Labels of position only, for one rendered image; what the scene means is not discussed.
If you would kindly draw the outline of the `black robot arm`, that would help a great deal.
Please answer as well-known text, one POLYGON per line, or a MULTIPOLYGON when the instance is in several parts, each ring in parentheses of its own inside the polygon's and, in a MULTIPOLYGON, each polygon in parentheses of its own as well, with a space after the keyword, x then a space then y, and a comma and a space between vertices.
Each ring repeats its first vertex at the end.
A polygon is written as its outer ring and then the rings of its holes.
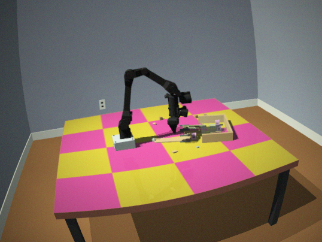
MULTIPOLYGON (((119 133, 120 139, 131 138, 131 130, 129 125, 132 121, 133 111, 130 111, 130 94, 131 94, 131 86, 135 77, 139 77, 141 75, 147 76, 150 80, 155 81, 160 84, 168 93, 165 95, 165 98, 168 98, 168 105, 175 106, 178 105, 178 97, 182 104, 192 103, 192 98, 190 91, 180 92, 176 86, 176 84, 172 81, 165 80, 153 73, 147 68, 140 69, 127 69, 124 74, 124 83, 125 83, 125 94, 124 94, 124 105, 123 112, 121 115, 121 119, 119 121, 119 133), (170 94, 169 94, 170 93, 170 94), (174 95, 175 94, 175 95, 174 95)), ((188 116, 187 106, 179 107, 177 109, 177 117, 188 116)))

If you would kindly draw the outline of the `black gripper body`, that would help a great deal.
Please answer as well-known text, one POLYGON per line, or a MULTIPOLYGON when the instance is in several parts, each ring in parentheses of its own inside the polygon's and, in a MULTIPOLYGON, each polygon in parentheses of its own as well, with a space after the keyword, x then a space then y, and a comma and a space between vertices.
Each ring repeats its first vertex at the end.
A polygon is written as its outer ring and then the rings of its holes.
POLYGON ((177 117, 177 109, 179 109, 179 104, 175 106, 168 107, 169 110, 169 117, 167 120, 168 125, 176 125, 179 124, 179 118, 177 117))

